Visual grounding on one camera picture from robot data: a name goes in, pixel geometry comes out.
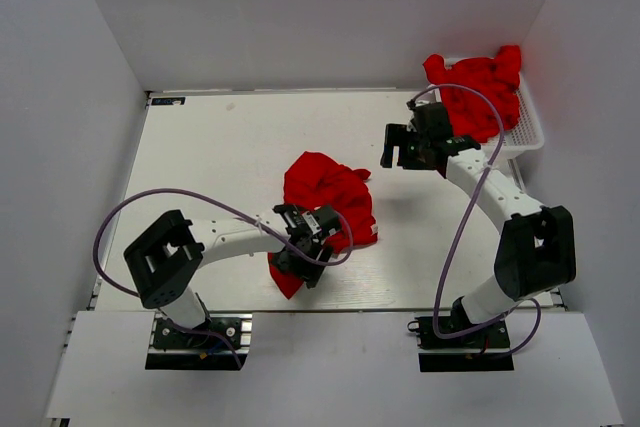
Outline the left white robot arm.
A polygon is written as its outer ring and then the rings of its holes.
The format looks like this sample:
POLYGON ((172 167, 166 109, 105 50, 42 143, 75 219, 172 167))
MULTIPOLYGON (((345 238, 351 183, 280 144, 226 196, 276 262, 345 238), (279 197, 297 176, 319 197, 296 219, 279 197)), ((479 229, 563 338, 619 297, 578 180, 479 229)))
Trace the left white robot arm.
POLYGON ((275 206, 246 221, 196 221, 179 210, 163 213, 124 252, 142 306, 158 310, 177 325, 188 345, 211 334, 204 304, 189 287, 196 271, 215 262, 266 253, 268 264, 285 280, 315 287, 334 253, 329 238, 343 230, 331 206, 304 211, 275 206))

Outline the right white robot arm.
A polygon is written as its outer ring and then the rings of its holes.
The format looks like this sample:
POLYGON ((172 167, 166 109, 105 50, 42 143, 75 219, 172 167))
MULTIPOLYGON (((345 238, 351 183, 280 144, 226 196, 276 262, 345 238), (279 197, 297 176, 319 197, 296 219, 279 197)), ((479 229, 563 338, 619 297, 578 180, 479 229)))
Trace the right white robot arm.
POLYGON ((458 298, 440 339, 472 346, 488 325, 523 301, 571 283, 577 274, 574 224, 563 206, 548 207, 524 193, 500 171, 472 137, 456 136, 446 108, 439 102, 409 102, 408 124, 387 125, 381 165, 431 170, 469 197, 500 235, 492 275, 458 298))

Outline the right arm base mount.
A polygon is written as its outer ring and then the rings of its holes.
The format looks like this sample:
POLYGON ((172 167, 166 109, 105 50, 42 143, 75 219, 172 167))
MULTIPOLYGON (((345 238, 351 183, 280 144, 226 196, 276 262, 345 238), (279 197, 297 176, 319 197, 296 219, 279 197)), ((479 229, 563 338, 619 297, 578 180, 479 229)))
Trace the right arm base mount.
POLYGON ((511 372, 514 370, 506 322, 454 339, 434 333, 432 316, 418 316, 407 324, 417 338, 421 373, 511 372))

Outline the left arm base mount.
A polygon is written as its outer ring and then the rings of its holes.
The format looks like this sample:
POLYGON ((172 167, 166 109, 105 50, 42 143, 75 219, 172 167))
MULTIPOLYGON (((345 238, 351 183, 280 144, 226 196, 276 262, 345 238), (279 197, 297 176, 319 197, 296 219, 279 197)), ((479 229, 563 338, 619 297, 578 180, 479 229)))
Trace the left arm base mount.
POLYGON ((152 324, 145 369, 240 371, 249 354, 252 316, 213 315, 207 328, 216 336, 181 332, 157 315, 152 324))

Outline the red t shirt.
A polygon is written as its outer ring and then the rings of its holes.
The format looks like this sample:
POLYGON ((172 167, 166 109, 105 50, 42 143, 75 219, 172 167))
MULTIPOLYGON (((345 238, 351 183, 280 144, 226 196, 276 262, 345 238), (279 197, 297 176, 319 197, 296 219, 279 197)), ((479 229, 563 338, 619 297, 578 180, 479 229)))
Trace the red t shirt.
POLYGON ((283 199, 304 210, 330 205, 342 214, 350 233, 339 232, 325 242, 335 254, 350 246, 365 247, 378 241, 373 200, 366 182, 371 172, 352 169, 319 152, 305 152, 284 174, 283 199))

